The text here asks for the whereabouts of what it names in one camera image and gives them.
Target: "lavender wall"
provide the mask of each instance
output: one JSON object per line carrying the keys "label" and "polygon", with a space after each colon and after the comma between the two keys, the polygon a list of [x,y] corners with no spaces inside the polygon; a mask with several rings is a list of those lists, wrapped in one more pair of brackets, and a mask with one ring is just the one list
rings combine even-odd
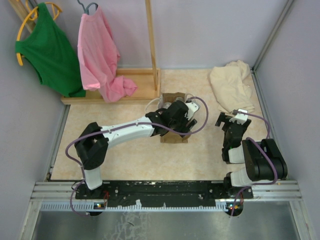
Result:
{"label": "lavender wall", "polygon": [[21,21],[8,1],[0,7],[0,238],[17,239],[36,181],[43,181],[63,105],[19,66],[15,41]]}
{"label": "lavender wall", "polygon": [[[82,7],[55,0],[76,47]],[[82,0],[87,6],[92,0]],[[120,67],[150,67],[144,0],[95,0],[114,33]],[[255,63],[286,0],[152,0],[157,64],[161,68],[211,68],[234,60]]]}
{"label": "lavender wall", "polygon": [[320,239],[320,1],[295,1],[257,76],[288,171]]}

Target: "cable connector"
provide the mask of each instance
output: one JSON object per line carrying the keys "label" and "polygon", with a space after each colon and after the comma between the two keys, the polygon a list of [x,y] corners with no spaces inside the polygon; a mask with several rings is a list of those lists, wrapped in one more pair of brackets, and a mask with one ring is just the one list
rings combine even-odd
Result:
{"label": "cable connector", "polygon": [[232,111],[232,115],[237,115],[238,113],[239,113],[238,110],[233,110],[233,111]]}
{"label": "cable connector", "polygon": [[234,123],[236,121],[237,124],[243,125],[248,120],[248,111],[246,110],[233,110],[232,113],[236,113],[236,115],[229,120],[230,122]]}

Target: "wooden base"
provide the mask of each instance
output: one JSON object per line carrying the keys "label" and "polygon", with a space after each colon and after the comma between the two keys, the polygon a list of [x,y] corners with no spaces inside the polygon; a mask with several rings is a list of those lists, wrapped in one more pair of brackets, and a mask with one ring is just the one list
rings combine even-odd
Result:
{"label": "wooden base", "polygon": [[[117,76],[125,76],[132,79],[138,89],[132,96],[125,96],[110,104],[139,104],[146,103],[152,99],[159,98],[161,94],[161,70],[157,68],[157,89],[155,90],[154,76],[152,68],[118,68]],[[85,97],[61,97],[65,105],[70,104],[105,104],[106,102],[99,91],[86,91]]]}

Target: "black mounting plate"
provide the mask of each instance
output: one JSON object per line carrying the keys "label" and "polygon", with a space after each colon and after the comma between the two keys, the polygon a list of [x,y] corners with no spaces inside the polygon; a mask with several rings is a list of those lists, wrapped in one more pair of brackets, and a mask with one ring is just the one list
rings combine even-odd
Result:
{"label": "black mounting plate", "polygon": [[[214,207],[216,199],[232,199],[223,181],[103,181],[102,186],[89,190],[79,186],[76,199],[103,200],[108,192],[108,207],[127,207],[140,200],[142,207]],[[251,187],[243,192],[244,199],[252,199]]]}

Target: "wooden pole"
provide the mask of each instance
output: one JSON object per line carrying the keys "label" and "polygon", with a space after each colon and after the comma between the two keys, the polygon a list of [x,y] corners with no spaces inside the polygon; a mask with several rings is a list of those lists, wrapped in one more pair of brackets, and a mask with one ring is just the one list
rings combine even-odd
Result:
{"label": "wooden pole", "polygon": [[[9,3],[11,4],[12,8],[14,9],[14,11],[16,12],[16,14],[19,16],[19,18],[21,19],[21,21],[23,22],[26,18],[26,16],[28,16],[29,12],[26,9],[25,5],[20,1],[20,0],[8,0]],[[32,33],[32,31],[34,30],[36,24],[34,21],[28,21],[25,24],[26,28],[28,29],[28,31],[30,33]]]}
{"label": "wooden pole", "polygon": [[151,12],[150,0],[145,0],[145,8],[146,8],[146,19],[148,22],[148,32],[149,32],[149,41],[150,41],[150,52],[151,52],[154,90],[156,91],[158,88],[158,74],[157,74],[157,65],[156,65],[156,48],[155,48],[154,27],[153,27],[153,22],[152,22],[152,12]]}

